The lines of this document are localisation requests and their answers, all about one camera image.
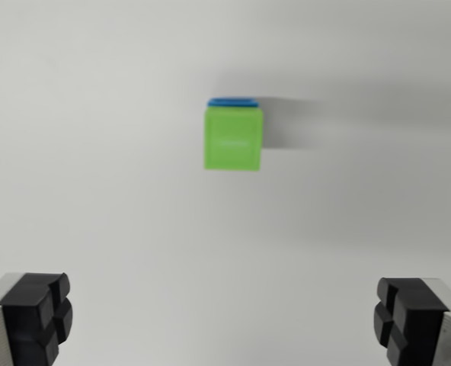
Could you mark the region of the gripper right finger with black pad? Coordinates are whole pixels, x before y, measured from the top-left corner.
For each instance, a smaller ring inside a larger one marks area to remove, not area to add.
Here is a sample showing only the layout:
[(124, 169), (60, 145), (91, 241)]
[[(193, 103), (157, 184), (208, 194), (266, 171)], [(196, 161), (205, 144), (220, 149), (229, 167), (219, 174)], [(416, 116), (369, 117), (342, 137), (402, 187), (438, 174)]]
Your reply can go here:
[(394, 366), (451, 366), (451, 289), (438, 278), (381, 278), (373, 314)]

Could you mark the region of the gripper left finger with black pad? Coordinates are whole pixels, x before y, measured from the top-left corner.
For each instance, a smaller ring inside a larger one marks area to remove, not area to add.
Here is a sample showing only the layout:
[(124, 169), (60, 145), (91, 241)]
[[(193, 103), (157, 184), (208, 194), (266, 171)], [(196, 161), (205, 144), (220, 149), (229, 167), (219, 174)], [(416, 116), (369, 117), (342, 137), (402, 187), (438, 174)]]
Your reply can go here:
[(65, 273), (0, 278), (0, 365), (50, 366), (72, 328)]

